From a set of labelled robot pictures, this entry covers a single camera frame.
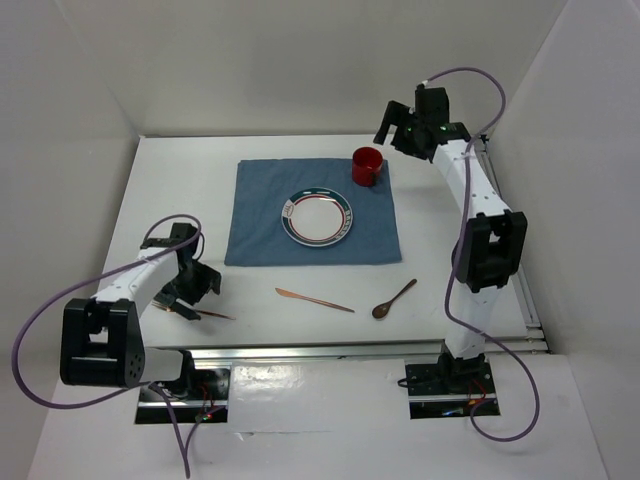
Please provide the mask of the aluminium table edge rail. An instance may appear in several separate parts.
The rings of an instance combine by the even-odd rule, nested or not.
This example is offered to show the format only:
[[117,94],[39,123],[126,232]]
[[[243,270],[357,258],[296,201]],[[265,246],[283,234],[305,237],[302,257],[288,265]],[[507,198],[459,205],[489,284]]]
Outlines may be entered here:
[[[526,337],[525,339],[503,340],[503,343],[515,353],[534,354],[549,351],[547,342],[542,337]],[[147,363],[160,364],[168,362],[175,349],[146,348]],[[340,359],[383,359],[410,357],[437,357],[442,350],[441,342],[399,342],[368,343],[342,345],[308,345],[308,346],[268,346],[246,348],[191,348],[175,350],[191,353],[196,363],[222,364],[230,362],[259,361],[311,361]]]

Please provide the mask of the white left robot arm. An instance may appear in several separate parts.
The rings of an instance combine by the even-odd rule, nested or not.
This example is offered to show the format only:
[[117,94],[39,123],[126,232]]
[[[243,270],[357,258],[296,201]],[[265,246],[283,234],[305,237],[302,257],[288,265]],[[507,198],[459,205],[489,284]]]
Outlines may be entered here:
[[194,305],[218,295],[221,274],[201,263],[201,233],[175,222],[169,235],[147,235],[132,267],[89,299],[72,299],[63,311],[60,377],[66,385],[134,388],[142,384],[146,352],[140,317],[156,302],[189,321]]

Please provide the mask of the copper fork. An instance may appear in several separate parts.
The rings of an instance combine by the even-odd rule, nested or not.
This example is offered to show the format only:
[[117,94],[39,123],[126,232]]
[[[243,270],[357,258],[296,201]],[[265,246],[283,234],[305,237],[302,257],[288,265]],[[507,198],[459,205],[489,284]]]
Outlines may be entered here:
[[[170,305],[165,305],[164,303],[161,303],[157,300],[154,300],[152,302],[152,305],[156,308],[159,308],[163,311],[169,312],[169,313],[174,313],[169,309]],[[209,316],[209,317],[214,317],[214,318],[221,318],[221,319],[225,319],[225,320],[235,320],[235,317],[233,316],[229,316],[229,315],[225,315],[225,314],[221,314],[221,313],[216,313],[216,312],[212,312],[212,311],[208,311],[208,310],[202,310],[202,309],[194,309],[196,312],[199,313],[199,319],[200,320],[202,318],[202,316]]]

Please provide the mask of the aluminium right side rail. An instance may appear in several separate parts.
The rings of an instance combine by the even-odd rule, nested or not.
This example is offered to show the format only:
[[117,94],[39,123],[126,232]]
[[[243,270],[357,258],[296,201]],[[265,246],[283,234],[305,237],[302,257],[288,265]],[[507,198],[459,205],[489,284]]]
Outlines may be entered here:
[[490,332],[504,342],[518,344],[514,347],[518,351],[549,349],[523,267],[501,290]]

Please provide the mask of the red mug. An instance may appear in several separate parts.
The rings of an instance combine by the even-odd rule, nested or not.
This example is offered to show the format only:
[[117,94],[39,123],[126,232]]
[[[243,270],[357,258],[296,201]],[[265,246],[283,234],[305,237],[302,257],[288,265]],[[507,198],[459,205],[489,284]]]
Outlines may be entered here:
[[352,180],[362,187],[377,184],[384,163],[382,154],[372,147],[360,147],[352,155]]

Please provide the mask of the copper spoon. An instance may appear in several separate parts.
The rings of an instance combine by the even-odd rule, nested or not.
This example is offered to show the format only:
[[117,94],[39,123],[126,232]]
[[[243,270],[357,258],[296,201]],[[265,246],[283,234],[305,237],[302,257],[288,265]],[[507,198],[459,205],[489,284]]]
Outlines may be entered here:
[[374,319],[376,320],[382,320],[384,319],[390,312],[392,306],[394,305],[394,303],[402,296],[404,295],[407,291],[409,291],[411,288],[413,288],[416,284],[417,284],[418,280],[417,279],[412,279],[410,280],[394,297],[392,297],[390,300],[383,302],[377,306],[375,306],[372,311],[371,311],[371,315]]

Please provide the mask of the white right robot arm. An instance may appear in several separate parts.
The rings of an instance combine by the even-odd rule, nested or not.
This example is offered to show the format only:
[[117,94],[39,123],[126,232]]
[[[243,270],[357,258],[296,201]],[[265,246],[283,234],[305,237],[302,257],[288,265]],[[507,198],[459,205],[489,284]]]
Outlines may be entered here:
[[445,294],[449,329],[436,364],[436,379],[448,392],[480,377],[485,335],[501,290],[518,271],[526,216],[513,211],[483,170],[466,127],[450,120],[442,87],[419,84],[415,103],[388,103],[377,144],[434,165],[461,210],[461,232],[452,252],[453,281]]

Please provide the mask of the white plate with green rim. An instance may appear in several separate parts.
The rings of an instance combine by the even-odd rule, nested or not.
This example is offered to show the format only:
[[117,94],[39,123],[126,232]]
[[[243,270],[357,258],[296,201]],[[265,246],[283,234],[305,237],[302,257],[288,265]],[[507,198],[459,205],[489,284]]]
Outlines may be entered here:
[[281,210],[285,233],[296,243],[324,248],[343,240],[354,222],[353,209],[340,193],[322,187],[303,189]]

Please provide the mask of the copper knife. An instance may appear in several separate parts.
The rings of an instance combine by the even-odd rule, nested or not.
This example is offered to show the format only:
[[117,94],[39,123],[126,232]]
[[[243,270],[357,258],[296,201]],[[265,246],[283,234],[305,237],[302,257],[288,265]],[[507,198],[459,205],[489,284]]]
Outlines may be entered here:
[[295,293],[295,292],[292,292],[292,291],[289,291],[289,290],[285,290],[285,289],[282,289],[282,288],[277,288],[277,287],[274,290],[278,295],[280,295],[282,297],[285,297],[285,298],[291,298],[291,299],[307,301],[307,302],[310,302],[310,303],[314,303],[314,304],[321,305],[321,306],[324,306],[324,307],[332,308],[332,309],[335,309],[335,310],[348,312],[348,313],[355,313],[355,310],[353,310],[351,308],[348,308],[348,307],[345,307],[345,306],[342,306],[342,305],[339,305],[339,304],[335,304],[335,303],[332,303],[332,302],[328,302],[328,301],[325,301],[325,300],[320,300],[320,299],[316,299],[316,298],[313,298],[313,297],[301,295],[301,294],[298,294],[298,293]]

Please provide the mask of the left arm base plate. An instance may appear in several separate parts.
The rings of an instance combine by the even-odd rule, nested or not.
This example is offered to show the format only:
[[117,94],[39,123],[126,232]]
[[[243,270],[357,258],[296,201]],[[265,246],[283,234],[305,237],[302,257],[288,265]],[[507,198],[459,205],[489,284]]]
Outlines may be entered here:
[[134,422],[138,425],[169,424],[166,397],[179,424],[226,423],[231,380],[229,366],[193,369],[172,382],[159,382],[157,391],[140,390]]

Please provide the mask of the blue cloth placemat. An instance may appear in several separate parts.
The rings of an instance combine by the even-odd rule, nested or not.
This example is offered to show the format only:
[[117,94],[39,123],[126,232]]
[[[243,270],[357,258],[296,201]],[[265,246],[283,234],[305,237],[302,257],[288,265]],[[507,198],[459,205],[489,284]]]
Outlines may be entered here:
[[[326,247],[304,246],[285,231],[281,212],[310,187],[341,194],[354,222],[346,237]],[[384,265],[402,260],[389,166],[372,187],[352,180],[352,161],[340,158],[242,160],[237,167],[227,266]]]

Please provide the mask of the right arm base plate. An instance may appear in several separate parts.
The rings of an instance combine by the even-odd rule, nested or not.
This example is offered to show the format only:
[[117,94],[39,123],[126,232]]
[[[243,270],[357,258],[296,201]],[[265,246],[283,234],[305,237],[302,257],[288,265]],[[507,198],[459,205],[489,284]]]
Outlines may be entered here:
[[405,377],[397,385],[407,391],[410,418],[439,419],[499,416],[500,407],[488,362],[479,373],[447,383],[435,364],[406,364]]

